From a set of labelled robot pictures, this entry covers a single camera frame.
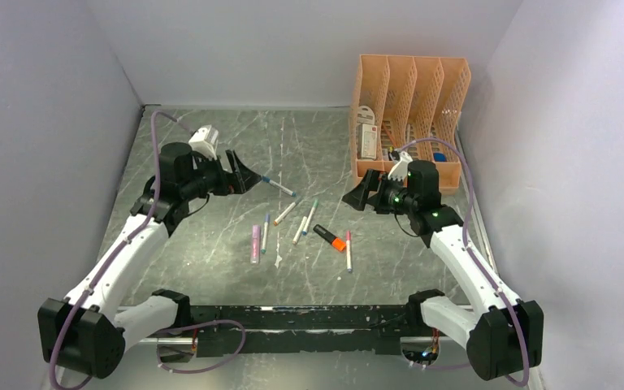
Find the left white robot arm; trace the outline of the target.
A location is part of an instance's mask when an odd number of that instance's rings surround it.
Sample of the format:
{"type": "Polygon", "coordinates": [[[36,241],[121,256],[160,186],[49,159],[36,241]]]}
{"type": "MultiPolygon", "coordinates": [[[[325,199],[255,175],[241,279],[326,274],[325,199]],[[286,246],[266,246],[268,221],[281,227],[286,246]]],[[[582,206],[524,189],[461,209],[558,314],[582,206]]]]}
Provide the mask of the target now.
{"type": "Polygon", "coordinates": [[[227,150],[229,169],[184,142],[154,147],[155,174],[134,203],[122,232],[102,259],[63,299],[47,299],[37,312],[41,348],[51,380],[58,366],[103,379],[143,338],[160,331],[180,338],[191,330],[189,297],[159,289],[119,312],[131,282],[189,216],[189,203],[247,193],[262,177],[227,150]]]}

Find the black orange highlighter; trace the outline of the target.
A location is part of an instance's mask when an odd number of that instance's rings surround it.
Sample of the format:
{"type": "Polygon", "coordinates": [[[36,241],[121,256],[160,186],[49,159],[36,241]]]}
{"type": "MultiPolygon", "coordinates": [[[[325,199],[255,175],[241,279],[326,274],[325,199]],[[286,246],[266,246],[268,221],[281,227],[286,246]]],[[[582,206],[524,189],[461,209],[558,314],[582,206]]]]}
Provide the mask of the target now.
{"type": "Polygon", "coordinates": [[[320,224],[315,224],[313,231],[322,237],[328,244],[339,252],[344,252],[346,249],[346,242],[341,240],[338,236],[329,232],[325,227],[320,224]]]}

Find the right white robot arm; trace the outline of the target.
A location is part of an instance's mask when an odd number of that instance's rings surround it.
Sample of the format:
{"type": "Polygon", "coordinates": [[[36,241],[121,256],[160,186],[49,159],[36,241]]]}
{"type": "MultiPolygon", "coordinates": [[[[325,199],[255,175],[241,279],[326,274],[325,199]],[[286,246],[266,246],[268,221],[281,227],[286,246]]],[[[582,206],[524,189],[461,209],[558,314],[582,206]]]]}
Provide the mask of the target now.
{"type": "Polygon", "coordinates": [[[527,379],[542,360],[544,312],[524,301],[495,274],[470,239],[467,224],[442,202],[433,162],[399,162],[390,172],[368,170],[342,200],[355,210],[405,215],[414,236],[440,258],[465,293],[471,309],[429,292],[418,298],[405,323],[415,336],[434,328],[465,351],[484,380],[521,372],[527,379]]]}

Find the blue capped white marker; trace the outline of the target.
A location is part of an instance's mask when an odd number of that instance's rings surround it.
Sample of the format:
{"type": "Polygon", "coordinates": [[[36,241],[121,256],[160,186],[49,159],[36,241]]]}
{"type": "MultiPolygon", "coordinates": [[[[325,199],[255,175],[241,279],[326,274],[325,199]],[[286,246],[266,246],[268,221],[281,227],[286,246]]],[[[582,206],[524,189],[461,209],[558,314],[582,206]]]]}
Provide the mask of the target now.
{"type": "Polygon", "coordinates": [[[291,197],[295,197],[297,195],[297,193],[293,190],[291,190],[290,188],[287,188],[285,186],[283,186],[282,184],[272,180],[271,178],[269,178],[268,176],[262,176],[262,181],[264,181],[265,183],[268,183],[269,185],[277,188],[278,190],[280,190],[281,192],[291,196],[291,197]]]}

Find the red capped white marker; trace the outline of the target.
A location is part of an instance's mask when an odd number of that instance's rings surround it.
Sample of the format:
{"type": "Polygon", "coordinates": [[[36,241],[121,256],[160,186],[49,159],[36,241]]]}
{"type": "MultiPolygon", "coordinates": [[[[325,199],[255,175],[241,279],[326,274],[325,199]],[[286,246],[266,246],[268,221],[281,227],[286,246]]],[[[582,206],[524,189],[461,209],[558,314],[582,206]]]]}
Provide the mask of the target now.
{"type": "Polygon", "coordinates": [[[345,234],[345,262],[346,262],[346,270],[348,273],[353,272],[353,261],[352,261],[352,246],[351,246],[351,231],[348,230],[345,234]]]}

